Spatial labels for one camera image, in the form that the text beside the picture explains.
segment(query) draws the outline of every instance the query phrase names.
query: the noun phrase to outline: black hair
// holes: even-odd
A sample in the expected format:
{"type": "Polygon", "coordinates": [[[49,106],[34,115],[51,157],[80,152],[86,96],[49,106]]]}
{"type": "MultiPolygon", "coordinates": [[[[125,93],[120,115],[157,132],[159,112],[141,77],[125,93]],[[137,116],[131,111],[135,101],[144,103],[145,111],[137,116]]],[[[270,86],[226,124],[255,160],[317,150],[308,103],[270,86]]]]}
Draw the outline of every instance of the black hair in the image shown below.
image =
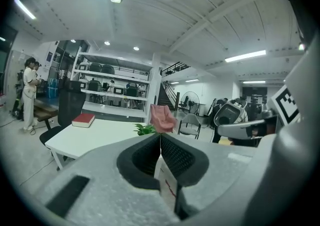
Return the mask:
{"type": "Polygon", "coordinates": [[[28,59],[25,61],[24,67],[30,66],[31,63],[36,63],[36,59],[35,59],[35,58],[28,58],[28,59]]]}

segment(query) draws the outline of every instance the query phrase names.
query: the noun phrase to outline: gray chair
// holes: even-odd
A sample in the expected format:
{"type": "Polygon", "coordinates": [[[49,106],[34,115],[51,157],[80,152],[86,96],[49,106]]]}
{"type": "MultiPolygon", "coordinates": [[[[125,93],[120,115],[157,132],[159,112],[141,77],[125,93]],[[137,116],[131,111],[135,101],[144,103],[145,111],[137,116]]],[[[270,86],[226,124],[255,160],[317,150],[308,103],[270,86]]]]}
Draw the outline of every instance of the gray chair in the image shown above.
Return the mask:
{"type": "Polygon", "coordinates": [[[182,133],[185,135],[195,135],[195,139],[199,139],[201,124],[194,114],[188,114],[180,121],[178,134],[182,133]],[[191,127],[188,128],[188,124],[195,125],[198,127],[198,130],[194,130],[191,127]]]}

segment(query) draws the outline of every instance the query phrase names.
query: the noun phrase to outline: tabletop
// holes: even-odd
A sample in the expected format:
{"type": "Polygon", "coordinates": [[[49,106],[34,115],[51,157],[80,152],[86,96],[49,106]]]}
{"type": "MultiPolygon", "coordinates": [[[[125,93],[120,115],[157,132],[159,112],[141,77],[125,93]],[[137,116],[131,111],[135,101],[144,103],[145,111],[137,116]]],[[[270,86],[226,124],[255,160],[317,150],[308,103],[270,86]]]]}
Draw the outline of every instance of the tabletop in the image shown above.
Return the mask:
{"type": "Polygon", "coordinates": [[[95,148],[138,136],[134,130],[132,122],[95,119],[89,128],[69,125],[45,145],[58,154],[76,159],[95,148]]]}

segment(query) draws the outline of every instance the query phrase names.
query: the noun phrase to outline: wooden bench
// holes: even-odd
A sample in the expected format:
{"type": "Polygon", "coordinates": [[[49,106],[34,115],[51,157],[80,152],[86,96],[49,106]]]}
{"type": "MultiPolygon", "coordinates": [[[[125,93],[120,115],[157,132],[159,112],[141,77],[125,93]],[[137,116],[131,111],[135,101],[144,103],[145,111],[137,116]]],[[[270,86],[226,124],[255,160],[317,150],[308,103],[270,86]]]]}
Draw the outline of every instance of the wooden bench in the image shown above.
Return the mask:
{"type": "Polygon", "coordinates": [[[58,115],[58,110],[56,108],[49,107],[39,102],[34,103],[33,114],[38,118],[38,122],[45,122],[48,130],[51,129],[49,124],[49,119],[58,115]]]}

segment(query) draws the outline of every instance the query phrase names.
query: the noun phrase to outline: ceiling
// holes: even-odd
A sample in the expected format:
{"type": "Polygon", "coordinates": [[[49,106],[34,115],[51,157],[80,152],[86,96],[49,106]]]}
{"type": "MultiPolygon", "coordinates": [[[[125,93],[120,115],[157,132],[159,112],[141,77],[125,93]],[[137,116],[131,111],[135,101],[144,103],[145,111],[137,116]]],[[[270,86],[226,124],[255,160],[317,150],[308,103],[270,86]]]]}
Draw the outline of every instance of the ceiling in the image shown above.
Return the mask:
{"type": "Polygon", "coordinates": [[[36,19],[13,6],[10,20],[39,40],[88,40],[100,52],[134,53],[143,59],[161,53],[166,64],[181,61],[215,76],[283,78],[303,55],[286,0],[21,1],[36,19]],[[224,62],[260,50],[267,50],[264,58],[224,62]]]}

